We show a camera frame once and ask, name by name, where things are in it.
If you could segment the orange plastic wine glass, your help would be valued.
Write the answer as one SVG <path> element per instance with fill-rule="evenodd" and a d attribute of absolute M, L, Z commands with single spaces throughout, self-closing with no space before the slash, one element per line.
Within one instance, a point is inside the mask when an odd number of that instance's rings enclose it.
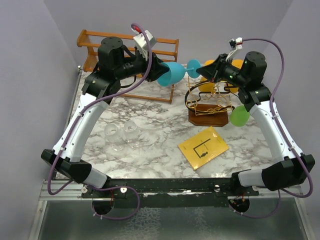
<path fill-rule="evenodd" d="M 244 60 L 233 59 L 228 62 L 224 69 L 223 80 L 225 81 L 224 89 L 232 94 L 237 94 L 239 91 L 239 85 L 244 81 L 240 76 L 240 70 L 243 66 Z"/>
<path fill-rule="evenodd" d="M 207 66 L 207 65 L 210 65 L 214 62 L 213 59 L 211 60 L 207 60 L 205 63 L 204 63 L 204 66 Z M 206 83 L 206 84 L 203 84 L 201 86 L 198 87 L 199 91 L 200 92 L 208 92 L 208 93 L 213 93 L 215 94 L 217 92 L 216 88 L 215 88 L 215 83 Z"/>

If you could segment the blue plastic wine glass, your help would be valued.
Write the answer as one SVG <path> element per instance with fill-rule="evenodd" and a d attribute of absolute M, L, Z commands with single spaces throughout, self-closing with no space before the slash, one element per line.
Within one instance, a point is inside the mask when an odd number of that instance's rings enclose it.
<path fill-rule="evenodd" d="M 157 83 L 162 87 L 167 87 L 180 82 L 186 73 L 193 79 L 196 79 L 200 76 L 200 74 L 197 73 L 197 69 L 201 68 L 201 63 L 197 59 L 191 59 L 187 63 L 186 67 L 178 62 L 163 62 L 161 65 L 168 67 L 169 69 L 169 71 L 162 74 L 157 79 Z"/>

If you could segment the green plastic wine glass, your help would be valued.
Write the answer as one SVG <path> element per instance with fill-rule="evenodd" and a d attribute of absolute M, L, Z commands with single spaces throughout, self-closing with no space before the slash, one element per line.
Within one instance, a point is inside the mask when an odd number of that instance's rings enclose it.
<path fill-rule="evenodd" d="M 236 127 L 243 127 L 250 118 L 250 113 L 244 105 L 237 106 L 229 116 L 229 121 Z"/>

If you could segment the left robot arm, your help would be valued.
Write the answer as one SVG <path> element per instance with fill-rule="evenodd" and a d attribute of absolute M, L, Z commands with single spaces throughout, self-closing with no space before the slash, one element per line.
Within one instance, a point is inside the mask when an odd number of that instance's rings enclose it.
<path fill-rule="evenodd" d="M 48 179 L 58 172 L 71 181 L 93 186 L 97 196 L 106 197 L 111 190 L 110 177 L 82 160 L 85 144 L 101 114 L 114 97 L 119 96 L 121 80 L 142 75 L 142 79 L 125 92 L 137 88 L 143 81 L 153 82 L 169 71 L 152 51 L 157 40 L 149 32 L 133 38 L 131 52 L 116 36 L 101 41 L 98 61 L 85 79 L 77 110 L 67 128 L 52 149 L 45 149 L 41 158 L 51 166 Z"/>

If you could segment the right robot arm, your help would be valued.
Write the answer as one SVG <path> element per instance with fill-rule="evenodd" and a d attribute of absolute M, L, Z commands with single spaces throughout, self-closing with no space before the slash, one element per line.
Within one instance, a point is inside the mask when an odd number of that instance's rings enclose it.
<path fill-rule="evenodd" d="M 229 189 L 240 196 L 248 187 L 265 187 L 270 191 L 310 181 L 315 165 L 312 155 L 304 154 L 289 134 L 273 101 L 270 90 L 262 83 L 267 62 L 257 51 L 248 52 L 241 68 L 232 65 L 227 54 L 220 54 L 211 64 L 196 70 L 207 80 L 226 81 L 238 88 L 238 98 L 261 129 L 274 164 L 264 169 L 250 169 L 232 174 Z"/>

